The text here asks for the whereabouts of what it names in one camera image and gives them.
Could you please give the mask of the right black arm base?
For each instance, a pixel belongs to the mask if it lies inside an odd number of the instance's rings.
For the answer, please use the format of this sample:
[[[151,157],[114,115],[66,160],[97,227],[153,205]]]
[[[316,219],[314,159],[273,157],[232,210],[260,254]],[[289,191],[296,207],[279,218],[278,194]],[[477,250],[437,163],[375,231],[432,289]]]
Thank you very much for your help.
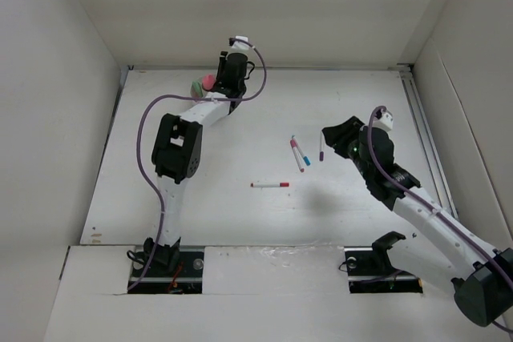
[[[351,294],[422,294],[422,282],[409,272],[395,268],[388,251],[406,237],[391,231],[370,246],[344,247],[344,260],[338,266],[348,278]]]

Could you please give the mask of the pink capped white marker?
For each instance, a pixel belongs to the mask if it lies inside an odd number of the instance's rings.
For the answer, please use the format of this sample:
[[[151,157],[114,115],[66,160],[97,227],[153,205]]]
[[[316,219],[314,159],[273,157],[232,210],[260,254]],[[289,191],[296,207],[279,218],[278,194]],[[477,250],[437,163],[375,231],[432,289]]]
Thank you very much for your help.
[[[302,163],[302,157],[300,156],[300,154],[299,154],[299,152],[297,150],[297,144],[296,144],[294,139],[290,139],[289,143],[290,143],[290,146],[291,146],[291,149],[292,149],[292,152],[293,152],[293,156],[294,156],[294,158],[296,160],[298,169],[299,169],[300,173],[303,173],[305,171],[305,169],[304,169],[304,166],[303,166],[303,163]]]

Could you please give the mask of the red capped white marker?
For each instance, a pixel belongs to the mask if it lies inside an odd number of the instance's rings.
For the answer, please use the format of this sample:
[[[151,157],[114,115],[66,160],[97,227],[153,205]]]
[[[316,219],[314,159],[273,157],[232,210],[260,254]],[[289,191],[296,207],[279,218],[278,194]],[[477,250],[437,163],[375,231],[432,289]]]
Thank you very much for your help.
[[[287,188],[289,187],[288,182],[279,183],[250,183],[251,188]]]

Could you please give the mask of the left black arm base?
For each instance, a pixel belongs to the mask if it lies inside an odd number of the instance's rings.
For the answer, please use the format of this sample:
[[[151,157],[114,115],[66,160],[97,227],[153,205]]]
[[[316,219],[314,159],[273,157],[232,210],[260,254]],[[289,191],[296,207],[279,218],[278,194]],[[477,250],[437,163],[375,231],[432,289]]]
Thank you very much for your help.
[[[154,242],[147,238],[142,247],[127,251],[131,273],[128,294],[195,295],[203,290],[204,248],[181,247],[178,240],[172,247],[157,246],[146,273]]]

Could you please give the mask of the pink capped glue bottle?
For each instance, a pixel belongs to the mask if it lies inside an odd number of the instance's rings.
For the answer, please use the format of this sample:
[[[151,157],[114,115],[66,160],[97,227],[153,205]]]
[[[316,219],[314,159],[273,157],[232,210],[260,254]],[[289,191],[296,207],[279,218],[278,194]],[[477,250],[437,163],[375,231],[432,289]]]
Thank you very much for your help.
[[[214,74],[207,74],[201,79],[201,86],[205,91],[210,91],[216,82]]]

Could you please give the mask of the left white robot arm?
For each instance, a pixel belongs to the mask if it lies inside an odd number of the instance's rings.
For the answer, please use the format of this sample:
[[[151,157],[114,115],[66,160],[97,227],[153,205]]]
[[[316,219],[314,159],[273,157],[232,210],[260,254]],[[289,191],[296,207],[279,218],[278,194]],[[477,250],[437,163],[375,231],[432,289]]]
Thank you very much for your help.
[[[164,220],[159,240],[148,238],[144,250],[156,248],[151,266],[161,275],[170,275],[178,268],[181,207],[187,181],[200,165],[203,131],[238,107],[246,92],[248,64],[246,54],[223,51],[206,99],[180,115],[165,114],[160,121],[151,161],[164,198]]]

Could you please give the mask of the blue capped white marker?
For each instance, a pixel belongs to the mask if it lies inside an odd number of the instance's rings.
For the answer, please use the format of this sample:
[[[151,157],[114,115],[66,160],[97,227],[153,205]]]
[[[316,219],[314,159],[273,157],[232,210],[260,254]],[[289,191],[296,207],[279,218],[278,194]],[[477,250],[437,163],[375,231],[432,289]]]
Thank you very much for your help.
[[[291,138],[291,140],[293,141],[293,144],[294,144],[295,148],[297,149],[297,151],[298,151],[298,153],[299,153],[300,157],[301,157],[301,158],[302,158],[302,160],[304,161],[305,165],[306,165],[307,167],[309,167],[309,166],[311,165],[311,162],[310,162],[310,160],[309,160],[308,156],[307,156],[307,155],[303,152],[303,150],[301,149],[301,147],[300,147],[300,145],[299,145],[299,143],[298,143],[298,141],[297,141],[296,136],[295,136],[295,135],[293,135],[293,136],[292,136],[292,138]]]

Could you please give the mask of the purple capped white marker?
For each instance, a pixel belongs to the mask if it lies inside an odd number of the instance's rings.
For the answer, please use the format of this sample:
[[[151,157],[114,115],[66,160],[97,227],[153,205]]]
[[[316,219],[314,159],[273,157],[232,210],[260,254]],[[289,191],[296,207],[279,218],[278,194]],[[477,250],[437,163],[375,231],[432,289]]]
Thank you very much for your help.
[[[324,158],[325,158],[325,137],[321,131],[320,140],[319,140],[319,162],[323,162]]]

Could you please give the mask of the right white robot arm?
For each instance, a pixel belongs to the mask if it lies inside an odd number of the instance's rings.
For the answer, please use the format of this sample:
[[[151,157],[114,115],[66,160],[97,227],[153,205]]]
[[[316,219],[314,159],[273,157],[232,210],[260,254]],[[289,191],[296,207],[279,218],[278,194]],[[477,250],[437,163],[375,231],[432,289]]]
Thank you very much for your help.
[[[512,308],[512,250],[474,235],[435,202],[394,159],[390,125],[353,116],[325,127],[326,146],[359,171],[370,194],[416,230],[391,231],[373,242],[370,262],[381,273],[403,270],[448,292],[473,324],[487,327]]]

